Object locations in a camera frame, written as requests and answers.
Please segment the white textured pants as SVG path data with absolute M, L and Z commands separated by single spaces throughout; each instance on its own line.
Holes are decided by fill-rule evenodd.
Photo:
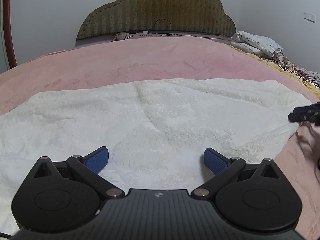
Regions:
M 101 146 L 101 175 L 130 188 L 192 190 L 210 178 L 208 147 L 249 163 L 275 158 L 311 100 L 275 80 L 170 79 L 41 92 L 1 115 L 1 231 L 18 229 L 10 206 L 35 161 L 64 161 Z

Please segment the yellow patterned quilt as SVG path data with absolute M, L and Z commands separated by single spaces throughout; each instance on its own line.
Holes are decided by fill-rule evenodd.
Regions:
M 300 85 L 303 85 L 309 92 L 314 94 L 317 99 L 319 99 L 319 72 L 307 70 L 303 67 L 296 66 L 293 63 L 280 63 L 272 59 L 258 57 L 257 55 L 246 53 L 245 51 L 236 48 L 234 44 L 229 45 L 229 47 L 232 47 L 238 52 L 246 54 L 287 75 L 291 79 L 298 82 Z

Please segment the white patterned pillow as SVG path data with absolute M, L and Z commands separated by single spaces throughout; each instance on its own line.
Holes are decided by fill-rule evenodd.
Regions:
M 237 31 L 231 37 L 231 46 L 258 57 L 273 59 L 280 63 L 288 63 L 288 58 L 283 53 L 283 48 L 273 39 Z

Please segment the pink bed blanket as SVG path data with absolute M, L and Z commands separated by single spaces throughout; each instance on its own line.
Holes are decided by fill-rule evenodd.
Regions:
M 170 79 L 275 80 L 317 97 L 280 71 L 220 42 L 199 37 L 156 37 L 96 44 L 39 57 L 1 75 L 1 115 L 41 92 L 87 90 L 137 81 Z M 319 235 L 319 172 L 313 156 L 319 128 L 299 125 L 274 158 L 304 203 L 298 231 Z

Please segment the olive padded headboard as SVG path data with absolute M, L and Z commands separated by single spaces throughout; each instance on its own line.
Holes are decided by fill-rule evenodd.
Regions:
M 236 27 L 220 0 L 115 0 L 93 10 L 77 40 L 128 30 L 186 31 L 233 36 Z

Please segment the white wall switch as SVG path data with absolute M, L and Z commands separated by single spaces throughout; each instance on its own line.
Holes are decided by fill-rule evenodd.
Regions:
M 316 16 L 308 12 L 304 12 L 304 19 L 312 23 L 316 23 Z

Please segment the brown wooden door frame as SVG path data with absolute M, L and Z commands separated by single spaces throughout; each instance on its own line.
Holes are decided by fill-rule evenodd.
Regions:
M 2 0 L 3 41 L 8 69 L 17 66 L 11 32 L 10 1 L 11 0 Z

